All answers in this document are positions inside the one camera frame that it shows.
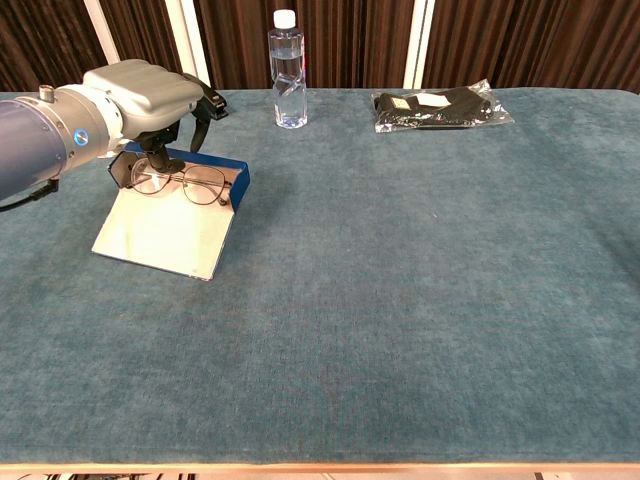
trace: plastic water bottle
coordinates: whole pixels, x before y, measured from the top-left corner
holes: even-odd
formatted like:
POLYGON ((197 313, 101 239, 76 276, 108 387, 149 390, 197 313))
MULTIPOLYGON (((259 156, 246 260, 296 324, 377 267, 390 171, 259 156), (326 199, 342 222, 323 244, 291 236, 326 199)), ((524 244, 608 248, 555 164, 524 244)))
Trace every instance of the plastic water bottle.
POLYGON ((304 35, 296 28, 293 10, 276 10, 273 23, 276 28, 269 32, 269 51, 276 123, 299 128, 307 124, 304 35))

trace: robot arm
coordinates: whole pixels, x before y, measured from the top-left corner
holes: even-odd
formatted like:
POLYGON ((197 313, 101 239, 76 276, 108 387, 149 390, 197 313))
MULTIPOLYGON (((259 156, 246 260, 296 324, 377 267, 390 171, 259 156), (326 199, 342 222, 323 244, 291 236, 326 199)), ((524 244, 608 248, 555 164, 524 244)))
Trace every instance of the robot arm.
POLYGON ((164 145, 175 140, 180 118, 196 115, 197 150, 209 120, 225 116, 225 106, 197 79, 143 60, 91 70, 81 85, 43 86, 38 97, 0 101, 0 199, 46 180, 55 191, 61 173, 113 155, 130 140, 140 142, 156 168, 167 170, 164 145))

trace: white label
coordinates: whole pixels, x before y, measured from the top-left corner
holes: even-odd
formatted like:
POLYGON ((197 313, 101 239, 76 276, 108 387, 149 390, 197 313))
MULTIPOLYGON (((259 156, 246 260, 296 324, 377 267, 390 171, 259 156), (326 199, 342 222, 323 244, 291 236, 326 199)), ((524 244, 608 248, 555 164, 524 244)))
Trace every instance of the white label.
POLYGON ((433 93, 418 93, 416 94, 418 103, 427 107, 448 107, 451 105, 447 97, 444 95, 434 95, 433 93))
POLYGON ((409 104, 407 103, 407 101, 404 98, 391 98, 391 101, 393 102, 393 106, 396 108, 401 108, 403 110, 411 110, 411 107, 409 106, 409 104))

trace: white cardboard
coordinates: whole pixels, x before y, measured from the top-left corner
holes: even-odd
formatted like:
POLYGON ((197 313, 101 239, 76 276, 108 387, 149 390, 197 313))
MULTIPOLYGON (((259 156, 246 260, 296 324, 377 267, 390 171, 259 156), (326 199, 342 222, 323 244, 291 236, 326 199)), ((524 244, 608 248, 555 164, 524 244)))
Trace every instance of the white cardboard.
POLYGON ((121 189, 92 251, 211 280, 233 215, 230 202, 190 202, 179 182, 150 196, 121 189))

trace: plastic bag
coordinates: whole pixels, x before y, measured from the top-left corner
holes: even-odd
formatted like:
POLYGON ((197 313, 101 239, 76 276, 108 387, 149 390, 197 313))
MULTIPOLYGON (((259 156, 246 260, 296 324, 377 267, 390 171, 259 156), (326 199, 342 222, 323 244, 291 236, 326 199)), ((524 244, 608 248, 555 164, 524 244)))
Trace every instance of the plastic bag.
POLYGON ((485 79, 468 87, 440 92, 371 95, 377 113, 376 132, 407 129, 471 128, 512 123, 513 119, 485 79))

